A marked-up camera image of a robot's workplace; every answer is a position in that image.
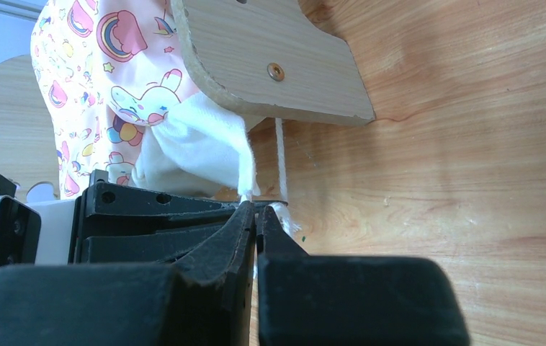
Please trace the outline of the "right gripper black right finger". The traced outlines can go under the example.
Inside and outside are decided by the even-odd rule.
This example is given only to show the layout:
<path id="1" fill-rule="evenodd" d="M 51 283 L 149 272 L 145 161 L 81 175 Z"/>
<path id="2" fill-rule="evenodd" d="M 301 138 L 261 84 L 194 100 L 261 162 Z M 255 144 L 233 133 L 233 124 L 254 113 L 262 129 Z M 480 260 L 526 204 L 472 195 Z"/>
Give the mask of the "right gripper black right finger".
<path id="1" fill-rule="evenodd" d="M 259 214 L 261 345 L 468 345 L 452 284 L 422 257 L 308 254 Z"/>

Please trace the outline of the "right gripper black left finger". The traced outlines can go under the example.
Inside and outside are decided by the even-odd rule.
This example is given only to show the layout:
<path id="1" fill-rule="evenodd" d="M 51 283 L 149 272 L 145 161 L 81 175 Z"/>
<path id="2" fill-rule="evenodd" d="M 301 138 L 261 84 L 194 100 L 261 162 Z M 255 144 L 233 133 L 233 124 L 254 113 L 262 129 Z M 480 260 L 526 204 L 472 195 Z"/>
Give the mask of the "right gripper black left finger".
<path id="1" fill-rule="evenodd" d="M 0 345 L 247 345 L 254 214 L 171 264 L 0 268 Z"/>

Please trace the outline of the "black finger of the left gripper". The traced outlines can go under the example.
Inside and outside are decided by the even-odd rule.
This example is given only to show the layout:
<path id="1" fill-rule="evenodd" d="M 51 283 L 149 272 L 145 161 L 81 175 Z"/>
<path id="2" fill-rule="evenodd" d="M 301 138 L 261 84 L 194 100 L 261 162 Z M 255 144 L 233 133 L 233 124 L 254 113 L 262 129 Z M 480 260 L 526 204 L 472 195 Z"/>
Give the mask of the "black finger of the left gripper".
<path id="1" fill-rule="evenodd" d="M 76 200 L 75 229 L 175 229 L 226 221 L 238 201 L 218 201 L 144 190 L 108 181 L 95 170 Z"/>
<path id="2" fill-rule="evenodd" d="M 77 262 L 174 262 L 222 226 L 217 222 L 138 236 L 90 236 L 82 241 Z"/>

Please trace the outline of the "pink unicorn drawstring bag blanket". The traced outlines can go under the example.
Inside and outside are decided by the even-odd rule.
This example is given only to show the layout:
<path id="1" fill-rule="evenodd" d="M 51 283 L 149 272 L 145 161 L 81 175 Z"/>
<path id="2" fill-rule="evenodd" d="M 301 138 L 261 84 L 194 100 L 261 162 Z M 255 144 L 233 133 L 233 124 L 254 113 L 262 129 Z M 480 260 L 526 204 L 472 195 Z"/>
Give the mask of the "pink unicorn drawstring bag blanket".
<path id="1" fill-rule="evenodd" d="M 30 46 L 63 199 L 97 169 L 118 185 L 177 195 L 260 195 L 247 138 L 258 118 L 199 90 L 168 1 L 48 1 Z"/>

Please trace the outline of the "wooden striped pet bed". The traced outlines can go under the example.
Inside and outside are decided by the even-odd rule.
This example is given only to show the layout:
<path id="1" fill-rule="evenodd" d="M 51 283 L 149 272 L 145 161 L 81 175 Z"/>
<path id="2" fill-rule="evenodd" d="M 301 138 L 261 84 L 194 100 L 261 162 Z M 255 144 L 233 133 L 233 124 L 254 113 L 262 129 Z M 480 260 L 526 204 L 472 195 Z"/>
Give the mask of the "wooden striped pet bed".
<path id="1" fill-rule="evenodd" d="M 345 41 L 296 1 L 169 1 L 187 72 L 218 105 L 253 117 L 364 125 L 375 111 Z M 20 199 L 56 183 L 52 123 L 26 55 L 0 63 L 0 172 Z"/>

